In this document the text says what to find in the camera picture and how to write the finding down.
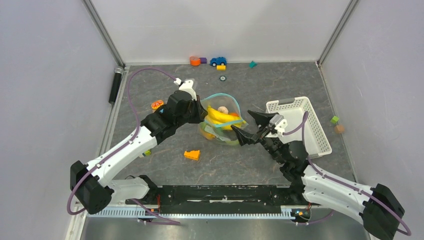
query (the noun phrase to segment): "toy car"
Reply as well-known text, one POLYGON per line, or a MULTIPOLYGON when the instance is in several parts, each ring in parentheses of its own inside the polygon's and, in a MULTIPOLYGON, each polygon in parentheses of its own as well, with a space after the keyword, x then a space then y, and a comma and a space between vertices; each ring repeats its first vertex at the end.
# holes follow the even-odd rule
POLYGON ((210 60, 210 65, 216 67, 217 65, 227 65, 227 59, 223 56, 214 57, 210 60))

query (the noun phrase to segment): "plastic basket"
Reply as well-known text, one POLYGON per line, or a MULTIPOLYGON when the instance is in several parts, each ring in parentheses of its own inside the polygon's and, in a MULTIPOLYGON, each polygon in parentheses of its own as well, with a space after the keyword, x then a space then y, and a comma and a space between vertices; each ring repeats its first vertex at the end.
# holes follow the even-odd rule
MULTIPOLYGON (((266 103, 267 113, 279 113, 287 119, 285 132, 295 129, 302 122, 305 111, 309 112, 305 124, 305 146, 311 158, 317 158, 332 153, 332 148, 324 133, 323 127, 315 114, 311 101, 305 96, 269 101, 266 103)), ((302 131, 283 137, 283 143, 302 140, 302 131)))

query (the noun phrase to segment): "banana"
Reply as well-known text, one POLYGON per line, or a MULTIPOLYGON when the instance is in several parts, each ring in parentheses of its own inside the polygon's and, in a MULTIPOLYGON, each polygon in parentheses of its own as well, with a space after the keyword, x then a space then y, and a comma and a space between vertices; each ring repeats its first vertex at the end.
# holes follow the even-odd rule
POLYGON ((218 122, 228 123, 232 121, 240 121, 242 118, 239 116, 233 116, 230 114, 225 114, 220 111, 213 109, 211 106, 207 106, 207 115, 218 122))
MULTIPOLYGON (((220 125, 220 124, 223 124, 224 123, 224 122, 220 122, 218 120, 215 120, 215 119, 211 118, 209 115, 207 115, 206 117, 204 117, 204 119, 206 121, 208 121, 209 123, 214 124, 214 125, 220 125)), ((236 123, 236 124, 233 124, 233 125, 236 126, 236 127, 238 127, 238 128, 240 128, 242 126, 242 123, 236 123)), ((230 131, 233 130, 231 128, 231 125, 222 126, 220 128, 222 130, 230 130, 230 131)))

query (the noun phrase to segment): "gray table top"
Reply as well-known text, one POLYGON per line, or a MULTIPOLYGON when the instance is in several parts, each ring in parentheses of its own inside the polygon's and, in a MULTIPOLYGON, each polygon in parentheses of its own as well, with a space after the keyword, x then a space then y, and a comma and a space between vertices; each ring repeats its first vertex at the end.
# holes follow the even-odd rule
MULTIPOLYGON (((146 66, 132 66, 132 72, 146 66)), ((241 116, 249 123, 246 130, 256 132, 257 127, 247 110, 265 111, 268 101, 306 96, 332 147, 332 153, 313 161, 323 169, 353 180, 353 173, 342 138, 330 123, 333 111, 326 87, 313 62, 259 63, 249 68, 248 63, 229 63, 226 71, 217 71, 207 64, 200 66, 159 65, 173 76, 195 79, 196 93, 201 99, 216 93, 233 96, 241 109, 241 116), (219 77, 227 80, 221 82, 219 77)), ((167 76, 153 70, 136 75, 130 86, 131 99, 140 119, 152 113, 151 104, 167 101, 177 87, 167 76)), ((112 146, 128 136, 136 127, 136 119, 122 98, 112 146)), ((157 185, 229 185, 229 184, 288 184, 280 172, 280 165, 272 160, 260 145, 227 146, 213 143, 198 132, 195 124, 185 124, 176 134, 152 150, 148 157, 137 158, 125 167, 116 179, 128 175, 147 175, 157 185), (184 157, 184 151, 200 150, 199 161, 184 157)))

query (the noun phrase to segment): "orange toy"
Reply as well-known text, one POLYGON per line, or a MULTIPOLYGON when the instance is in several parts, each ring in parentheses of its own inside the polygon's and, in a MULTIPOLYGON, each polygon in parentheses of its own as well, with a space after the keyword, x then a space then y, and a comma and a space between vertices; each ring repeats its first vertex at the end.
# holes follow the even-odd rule
POLYGON ((156 111, 156 109, 158 109, 163 104, 164 104, 164 101, 157 100, 157 101, 155 101, 154 103, 151 104, 151 109, 153 109, 153 112, 154 112, 154 111, 156 111))
POLYGON ((198 58, 197 56, 191 56, 190 57, 190 64, 192 66, 199 66, 200 65, 200 58, 198 58))
POLYGON ((185 151, 184 152, 184 157, 188 158, 188 159, 192 159, 192 160, 199 160, 200 157, 200 150, 196 150, 196 151, 185 151))

